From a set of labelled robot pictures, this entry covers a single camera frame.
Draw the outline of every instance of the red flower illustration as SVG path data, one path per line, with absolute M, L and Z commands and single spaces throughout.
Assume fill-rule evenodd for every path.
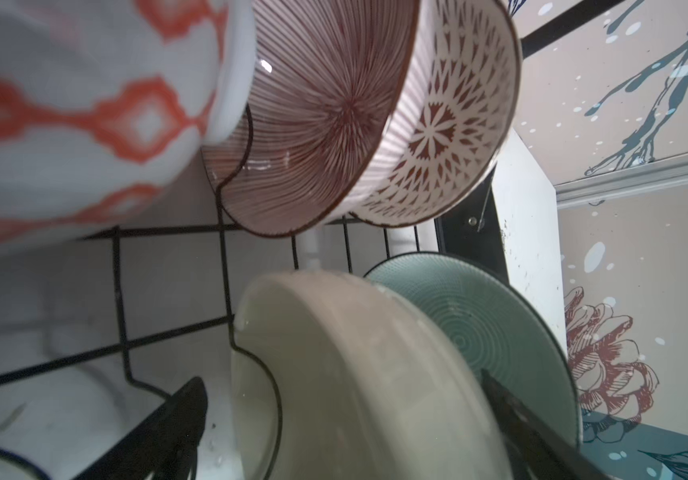
M 568 365 L 579 389 L 584 441 L 618 442 L 654 404 L 656 373 L 640 360 L 633 340 L 621 340 L 632 318 L 605 303 L 579 306 L 584 289 L 565 297 Z

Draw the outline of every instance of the white bowl with brown pattern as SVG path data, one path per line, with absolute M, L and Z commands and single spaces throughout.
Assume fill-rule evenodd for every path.
M 359 206 L 390 175 L 428 94 L 434 10 L 435 0 L 254 0 L 250 156 L 240 165 L 245 119 L 202 149 L 235 222 L 297 234 Z
M 520 88 L 520 40 L 500 0 L 437 0 L 429 96 L 408 148 L 353 214 L 411 226 L 453 208 L 492 170 Z

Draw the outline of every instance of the tableware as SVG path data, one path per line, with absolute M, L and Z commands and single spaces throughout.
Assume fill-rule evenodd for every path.
M 378 226 L 440 216 L 495 165 L 514 116 L 522 54 L 500 0 L 440 0 L 435 61 L 422 116 L 388 178 L 353 209 Z
M 255 42 L 241 0 L 1 0 L 0 254 L 159 197 L 240 120 Z
M 249 125 L 204 148 L 226 211 L 261 236 L 344 215 L 393 170 L 427 95 L 434 0 L 256 0 Z M 238 173 L 225 182 L 230 172 Z
M 235 344 L 263 360 L 280 390 L 273 479 L 512 478 L 464 360 L 395 293 L 348 274 L 272 274 L 249 286 L 234 327 Z M 234 352 L 232 367 L 244 473 L 262 478 L 276 399 L 251 360 Z
M 580 414 L 574 381 L 539 314 L 483 268 L 445 254 L 404 254 L 366 278 L 404 296 L 461 352 L 478 379 L 482 369 L 556 431 L 578 445 Z

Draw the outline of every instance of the black wire rack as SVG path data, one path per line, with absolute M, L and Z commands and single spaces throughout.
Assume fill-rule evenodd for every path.
M 522 38 L 522 52 L 523 57 L 528 58 L 533 53 L 538 52 L 542 48 L 546 47 L 548 44 L 560 39 L 564 35 L 572 32 L 582 24 L 585 24 L 592 18 L 606 12 L 608 9 L 619 4 L 622 0 L 583 0 L 577 5 L 571 7 L 569 10 L 563 14 L 557 16 L 554 20 L 550 21 L 548 24 L 540 27 L 533 33 L 529 34 L 525 38 Z M 236 169 L 235 174 L 240 168 L 245 164 L 248 157 L 250 156 L 250 145 L 253 139 L 253 125 L 250 120 L 250 109 L 246 109 L 247 116 L 249 118 L 249 139 L 246 148 L 245 155 L 243 157 L 240 166 Z M 157 342 L 162 342 L 164 340 L 173 339 L 179 336 L 183 336 L 189 333 L 199 332 L 207 329 L 212 329 L 218 326 L 227 326 L 229 330 L 229 342 L 232 350 L 240 352 L 243 355 L 248 356 L 255 362 L 257 362 L 262 370 L 268 375 L 272 381 L 272 388 L 275 391 L 277 407 L 278 407 L 278 428 L 276 431 L 276 442 L 273 448 L 272 456 L 270 459 L 270 464 L 264 479 L 270 477 L 272 472 L 272 466 L 276 459 L 277 453 L 280 449 L 280 440 L 282 437 L 282 405 L 280 400 L 280 391 L 277 388 L 277 384 L 272 377 L 270 370 L 266 365 L 251 352 L 248 352 L 240 348 L 234 339 L 234 311 L 232 306 L 232 299 L 230 294 L 230 275 L 229 275 L 229 257 L 226 251 L 226 235 L 229 232 L 240 231 L 242 228 L 234 223 L 227 223 L 224 221 L 225 211 L 220 200 L 220 189 L 215 192 L 216 197 L 216 212 L 217 212 L 217 223 L 216 224 L 206 224 L 206 225 L 188 225 L 188 226 L 158 226 L 150 228 L 121 228 L 116 226 L 114 228 L 101 231 L 97 234 L 85 237 L 82 241 L 91 241 L 98 239 L 109 239 L 112 243 L 112 271 L 113 271 L 113 283 L 114 283 L 114 306 L 115 306 L 115 317 L 118 327 L 118 341 L 108 346 L 102 346 L 101 348 L 96 348 L 70 356 L 64 356 L 56 360 L 51 360 L 48 362 L 43 362 L 34 366 L 28 366 L 25 368 L 12 370 L 9 372 L 0 374 L 0 386 L 9 384 L 11 382 L 16 382 L 24 379 L 31 379 L 34 376 L 42 375 L 44 373 L 53 372 L 56 370 L 64 369 L 70 366 L 76 366 L 78 364 L 89 362 L 90 360 L 96 360 L 99 358 L 111 356 L 117 353 L 122 355 L 123 370 L 125 380 L 129 385 L 137 389 L 144 390 L 152 395 L 155 395 L 164 401 L 170 400 L 172 395 L 163 389 L 160 389 L 154 385 L 147 382 L 142 382 L 134 377 L 133 370 L 130 364 L 130 351 L 138 349 L 142 346 L 148 346 Z M 342 235 L 344 237 L 344 246 L 346 251 L 346 262 L 349 273 L 352 272 L 352 252 L 349 243 L 349 229 L 348 226 L 351 224 L 361 223 L 360 220 L 344 216 L 340 219 L 334 220 L 328 223 L 328 225 L 340 225 L 342 228 Z M 435 230 L 438 236 L 438 249 L 444 251 L 443 242 L 443 228 L 438 220 L 435 221 Z M 169 236 L 169 235 L 186 235 L 186 234 L 202 234 L 202 233 L 218 233 L 220 240 L 220 258 L 221 258 L 221 269 L 222 278 L 224 284 L 224 305 L 226 307 L 226 314 L 213 318 L 210 320 L 204 320 L 201 322 L 196 322 L 189 324 L 187 326 L 182 326 L 178 328 L 173 328 L 163 332 L 158 332 L 151 335 L 141 336 L 132 340 L 128 339 L 128 329 L 126 327 L 125 319 L 125 308 L 123 302 L 123 289 L 121 285 L 121 246 L 122 239 L 133 238 L 133 237 L 153 237 L 153 236 Z M 416 240 L 416 250 L 421 250 L 421 245 L 419 241 L 418 229 L 413 228 L 414 237 Z M 384 249 L 386 252 L 386 258 L 390 258 L 390 243 L 388 238 L 387 229 L 383 229 L 384 237 Z M 298 270 L 299 267 L 299 255 L 296 248 L 296 237 L 291 237 L 291 252 L 293 258 L 293 268 Z M 8 452 L 0 448 L 0 460 L 8 462 L 14 466 L 20 468 L 23 472 L 29 474 L 32 478 L 39 478 L 41 480 L 49 479 L 49 476 L 43 472 L 38 466 L 31 463 L 26 458 L 15 454 L 14 452 Z M 194 468 L 189 469 L 189 476 L 193 480 L 196 476 L 196 453 L 194 458 L 191 459 L 192 466 Z

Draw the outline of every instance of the teal plate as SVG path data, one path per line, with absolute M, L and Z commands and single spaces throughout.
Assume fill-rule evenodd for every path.
M 569 445 L 579 445 L 578 398 L 560 345 L 509 285 L 479 266 L 434 252 L 395 256 L 366 278 L 432 319 L 478 380 L 487 369 Z

